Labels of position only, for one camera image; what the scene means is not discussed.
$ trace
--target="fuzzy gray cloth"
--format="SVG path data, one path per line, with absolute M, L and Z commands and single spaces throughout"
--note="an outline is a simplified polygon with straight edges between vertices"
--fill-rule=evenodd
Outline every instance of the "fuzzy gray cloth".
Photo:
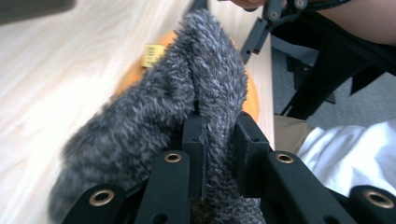
M 207 199 L 192 203 L 194 223 L 263 223 L 258 200 L 237 192 L 230 138 L 247 77 L 239 54 L 205 10 L 186 16 L 175 43 L 144 78 L 106 105 L 66 144 L 63 169 L 49 198 L 49 216 L 62 222 L 87 189 L 124 189 L 149 177 L 154 159 L 194 109 L 203 117 Z

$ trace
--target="yellow tag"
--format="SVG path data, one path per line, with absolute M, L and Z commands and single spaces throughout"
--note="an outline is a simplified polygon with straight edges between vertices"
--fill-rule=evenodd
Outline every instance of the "yellow tag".
M 164 51 L 165 47 L 162 45 L 146 45 L 142 66 L 147 68 L 152 67 L 152 65 L 154 65 L 163 56 Z

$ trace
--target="white garment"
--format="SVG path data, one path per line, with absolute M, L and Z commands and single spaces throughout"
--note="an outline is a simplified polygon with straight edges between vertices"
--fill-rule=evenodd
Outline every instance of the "white garment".
M 346 196 L 358 185 L 396 195 L 396 119 L 368 128 L 316 128 L 297 156 L 324 186 Z

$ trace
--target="gray floor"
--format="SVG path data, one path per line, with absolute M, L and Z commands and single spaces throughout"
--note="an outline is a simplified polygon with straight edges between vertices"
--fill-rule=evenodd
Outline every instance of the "gray floor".
M 274 110 L 280 114 L 292 95 L 293 76 L 286 69 L 286 54 L 273 49 Z M 336 105 L 323 103 L 308 119 L 312 126 L 368 125 L 396 118 L 396 77 L 384 74 L 365 89 L 349 96 L 351 79 L 335 91 Z

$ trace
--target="black metal frame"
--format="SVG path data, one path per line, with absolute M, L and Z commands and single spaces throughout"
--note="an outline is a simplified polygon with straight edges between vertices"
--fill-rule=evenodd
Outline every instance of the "black metal frame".
M 205 198 L 200 120 L 186 119 L 181 150 L 161 154 L 148 179 L 126 191 L 107 184 L 87 190 L 64 223 L 190 223 L 190 199 Z M 273 151 L 247 113 L 237 117 L 233 142 L 240 195 L 261 198 L 268 224 L 396 223 L 394 195 L 358 186 L 347 198 L 326 189 L 298 157 Z

